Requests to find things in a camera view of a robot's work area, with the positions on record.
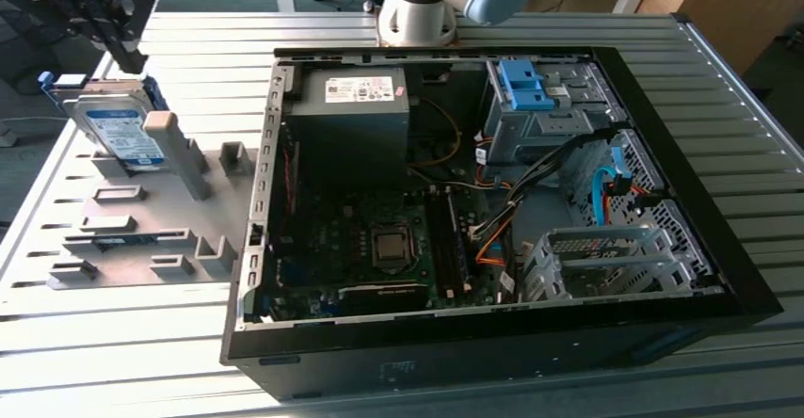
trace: black connector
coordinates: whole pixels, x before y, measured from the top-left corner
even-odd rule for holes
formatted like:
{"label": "black connector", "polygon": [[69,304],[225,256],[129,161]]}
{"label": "black connector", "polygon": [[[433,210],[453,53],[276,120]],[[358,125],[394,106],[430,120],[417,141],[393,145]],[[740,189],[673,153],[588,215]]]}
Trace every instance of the black connector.
{"label": "black connector", "polygon": [[605,193],[610,197],[621,197],[630,191],[630,184],[633,184],[632,178],[625,178],[621,175],[614,176],[614,181],[608,183]]}
{"label": "black connector", "polygon": [[658,203],[661,203],[662,200],[664,197],[661,194],[654,194],[650,192],[649,194],[637,195],[633,199],[633,202],[625,205],[625,208],[628,211],[638,210],[641,214],[645,208],[654,208],[658,206]]}
{"label": "black connector", "polygon": [[262,243],[264,227],[257,223],[250,224],[249,246],[258,246]]}

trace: motherboard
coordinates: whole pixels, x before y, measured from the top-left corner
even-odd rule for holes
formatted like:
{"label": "motherboard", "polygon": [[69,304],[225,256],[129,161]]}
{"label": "motherboard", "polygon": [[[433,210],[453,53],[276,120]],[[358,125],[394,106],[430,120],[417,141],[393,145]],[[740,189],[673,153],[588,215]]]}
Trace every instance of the motherboard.
{"label": "motherboard", "polygon": [[484,202],[477,191],[418,186],[302,195],[285,231],[292,236],[280,242],[276,279],[285,294],[274,318],[492,303],[493,275],[477,275],[466,251]]}

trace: floor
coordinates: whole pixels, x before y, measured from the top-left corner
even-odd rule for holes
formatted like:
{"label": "floor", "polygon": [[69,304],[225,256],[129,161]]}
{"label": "floor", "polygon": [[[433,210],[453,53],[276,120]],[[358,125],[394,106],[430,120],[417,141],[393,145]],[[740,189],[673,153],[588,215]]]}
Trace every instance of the floor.
{"label": "floor", "polygon": [[[298,11],[360,11],[362,0],[296,0]],[[158,11],[276,11],[276,0],[160,0]],[[85,40],[64,40],[54,53],[65,72],[90,72],[100,59]],[[764,102],[796,140],[804,140],[800,91],[804,90],[804,53],[774,43],[745,75],[748,85],[762,89]],[[0,149],[0,238],[41,168],[62,122],[46,97],[18,96],[0,81],[0,122],[20,137]]]}

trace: ram slot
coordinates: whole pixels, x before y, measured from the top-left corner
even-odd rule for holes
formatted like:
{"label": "ram slot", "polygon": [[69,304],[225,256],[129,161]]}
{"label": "ram slot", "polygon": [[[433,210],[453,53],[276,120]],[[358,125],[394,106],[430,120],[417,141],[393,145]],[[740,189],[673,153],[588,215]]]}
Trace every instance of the ram slot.
{"label": "ram slot", "polygon": [[468,265],[464,239],[448,190],[430,189],[424,194],[424,214],[438,296],[454,298],[469,289]]}

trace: orange wire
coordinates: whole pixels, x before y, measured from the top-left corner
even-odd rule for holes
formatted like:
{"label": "orange wire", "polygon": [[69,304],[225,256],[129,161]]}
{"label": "orange wire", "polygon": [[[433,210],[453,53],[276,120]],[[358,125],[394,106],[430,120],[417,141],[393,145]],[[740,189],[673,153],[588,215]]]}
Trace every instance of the orange wire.
{"label": "orange wire", "polygon": [[497,236],[500,235],[500,233],[502,232],[502,230],[505,230],[505,227],[510,223],[512,219],[513,219],[513,215],[510,215],[510,217],[508,217],[508,219],[500,224],[500,226],[497,227],[497,231],[493,232],[493,234],[490,235],[490,238],[486,241],[486,244],[482,246],[482,248],[477,252],[477,255],[474,256],[474,261],[477,263],[481,263],[481,260],[484,260],[484,259],[486,260],[488,259],[488,258],[484,258],[484,255],[486,254],[486,251],[489,250],[489,247],[490,247],[490,244],[493,243],[493,240],[497,238]]}
{"label": "orange wire", "polygon": [[602,191],[602,224],[604,225],[608,225],[610,223],[609,206],[608,206],[609,200],[610,200],[610,197],[608,196],[605,191]]}
{"label": "orange wire", "polygon": [[[477,164],[477,170],[474,170],[474,183],[477,185],[493,185],[493,183],[484,183],[481,177],[480,177],[480,173],[482,172],[482,165]],[[508,181],[501,181],[500,185],[502,185],[502,187],[505,189],[510,189],[510,183]]]}
{"label": "orange wire", "polygon": [[505,262],[500,258],[481,258],[476,261],[481,265],[505,265]]}
{"label": "orange wire", "polygon": [[442,107],[440,107],[432,100],[426,99],[425,97],[420,97],[418,100],[422,103],[428,103],[429,105],[432,105],[436,108],[436,110],[441,113],[444,118],[449,120],[449,124],[452,125],[452,130],[454,131],[454,144],[452,145],[452,150],[449,151],[449,154],[446,156],[444,156],[440,159],[433,159],[432,161],[421,161],[421,162],[414,162],[412,164],[408,164],[409,167],[429,167],[429,166],[436,166],[436,165],[441,164],[444,161],[448,161],[449,159],[452,159],[452,156],[454,155],[454,153],[458,152],[458,150],[461,149],[461,130],[457,127],[457,122],[454,121],[454,119],[452,118],[452,116],[444,110]]}

